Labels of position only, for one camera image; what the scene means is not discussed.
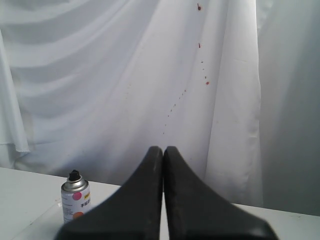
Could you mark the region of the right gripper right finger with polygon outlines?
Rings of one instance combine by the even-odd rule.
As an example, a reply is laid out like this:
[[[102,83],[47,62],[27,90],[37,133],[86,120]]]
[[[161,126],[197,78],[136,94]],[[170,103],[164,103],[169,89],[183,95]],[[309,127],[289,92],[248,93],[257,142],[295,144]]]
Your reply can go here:
[[[175,146],[163,157],[164,197],[171,240],[276,240],[267,221],[208,187]]]

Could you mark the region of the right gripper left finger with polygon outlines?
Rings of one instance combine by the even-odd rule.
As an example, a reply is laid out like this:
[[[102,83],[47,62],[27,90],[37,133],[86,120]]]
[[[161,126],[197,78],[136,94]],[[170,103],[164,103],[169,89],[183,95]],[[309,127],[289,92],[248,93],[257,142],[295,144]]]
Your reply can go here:
[[[108,199],[66,223],[58,240],[158,240],[163,151],[151,146],[130,178]]]

